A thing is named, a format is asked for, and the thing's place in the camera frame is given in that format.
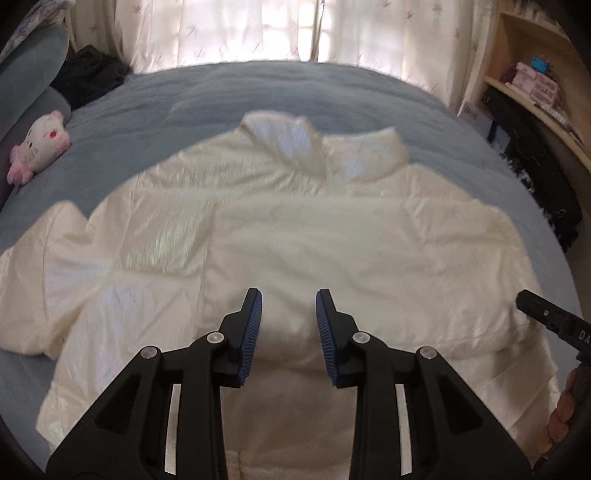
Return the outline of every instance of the metal screw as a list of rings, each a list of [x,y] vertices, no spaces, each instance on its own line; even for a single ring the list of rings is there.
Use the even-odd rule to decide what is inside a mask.
[[[221,332],[212,332],[207,336],[207,341],[209,343],[222,343],[223,342],[223,333]]]
[[[427,360],[433,360],[437,356],[437,350],[435,350],[432,346],[424,346],[419,350],[419,353]]]
[[[353,341],[355,343],[367,343],[371,340],[371,337],[368,333],[365,332],[357,332],[353,334]]]
[[[158,349],[155,346],[145,346],[139,354],[145,359],[154,358],[158,354]]]

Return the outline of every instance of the human hand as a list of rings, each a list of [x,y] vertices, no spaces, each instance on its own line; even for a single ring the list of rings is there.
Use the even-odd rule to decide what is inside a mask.
[[[548,453],[555,443],[562,442],[569,433],[567,422],[573,417],[575,401],[573,397],[574,383],[577,378],[577,371],[573,370],[566,380],[566,388],[560,399],[556,410],[550,415],[550,421],[545,426],[540,438],[538,448],[542,455]]]

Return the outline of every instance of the bed sheet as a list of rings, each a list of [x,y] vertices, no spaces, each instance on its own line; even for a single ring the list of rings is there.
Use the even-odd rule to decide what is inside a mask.
[[[0,211],[0,252],[55,202],[72,200],[90,215],[131,176],[236,128],[254,110],[306,116],[325,134],[396,127],[411,161],[509,215],[546,298],[580,314],[569,266],[550,227],[486,142],[428,93],[369,70],[331,64],[216,64],[129,77],[120,88],[73,112],[67,126],[71,148],[13,191]],[[34,425],[53,366],[45,358],[0,351],[0,415],[42,468],[50,452]]]

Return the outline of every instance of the plush toy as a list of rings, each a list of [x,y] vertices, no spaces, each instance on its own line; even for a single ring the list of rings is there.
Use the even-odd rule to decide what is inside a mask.
[[[28,183],[34,173],[47,168],[70,147],[70,135],[64,130],[63,121],[64,116],[55,110],[33,123],[25,141],[10,150],[8,183]]]

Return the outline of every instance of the white jacket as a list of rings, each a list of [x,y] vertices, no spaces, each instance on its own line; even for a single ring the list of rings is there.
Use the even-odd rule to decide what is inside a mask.
[[[556,367],[514,307],[539,291],[521,239],[503,212],[409,164],[393,129],[322,137],[253,113],[88,221],[53,206],[0,258],[0,346],[59,358],[37,423],[57,446],[143,346],[191,344],[249,287],[263,294],[254,365],[222,395],[232,478],[347,477],[355,392],[326,374],[320,288],[389,346],[437,348],[534,454]]]

